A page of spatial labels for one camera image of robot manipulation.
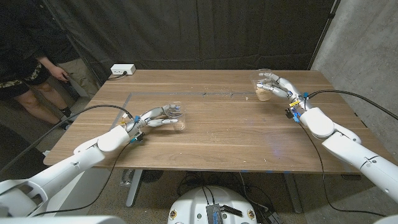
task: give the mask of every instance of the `patterned shorts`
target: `patterned shorts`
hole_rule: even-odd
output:
[[[41,63],[38,63],[34,72],[28,77],[8,82],[0,82],[0,100],[6,100],[24,94],[29,91],[27,85],[35,86],[43,84],[49,76],[50,74],[47,69],[43,68]]]

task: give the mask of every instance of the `clear plastic cup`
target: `clear plastic cup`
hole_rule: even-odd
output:
[[[169,119],[178,120],[176,123],[172,123],[174,130],[182,131],[185,129],[185,105],[179,101],[172,102],[169,104],[169,108],[165,111],[165,114]]]
[[[254,91],[256,92],[257,98],[260,101],[267,101],[272,96],[271,91],[263,90],[262,88],[257,87],[257,83],[271,85],[272,79],[270,78],[270,74],[272,74],[272,70],[266,68],[256,70],[250,74],[250,81],[253,84]]]

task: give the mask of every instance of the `white power strip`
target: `white power strip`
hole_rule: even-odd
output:
[[[136,66],[134,64],[114,64],[111,71],[113,75],[123,75],[123,72],[132,75],[136,71]]]

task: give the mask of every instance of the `concrete wall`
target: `concrete wall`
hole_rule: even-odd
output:
[[[312,70],[335,89],[398,114],[398,1],[342,0]],[[398,121],[359,98],[343,97],[398,160]]]

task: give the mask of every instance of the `wooden table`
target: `wooden table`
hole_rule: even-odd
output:
[[[107,81],[87,106],[118,105],[133,115],[173,101],[187,107],[186,130],[176,133],[170,124],[144,127],[144,143],[127,148],[116,164],[119,168],[321,172],[317,152],[308,137],[285,116],[288,100],[272,96],[269,101],[259,101],[249,79],[251,72],[137,70],[132,76]],[[274,72],[301,92],[333,88],[317,71]],[[354,131],[365,147],[396,163],[339,94],[319,94],[311,102],[334,122]],[[114,108],[95,108],[79,115],[44,163],[53,165],[71,156],[78,145],[109,131],[116,123],[121,123],[121,114]],[[326,173],[359,172],[327,152],[322,141],[312,139]],[[111,167],[117,153],[107,155],[97,167]]]

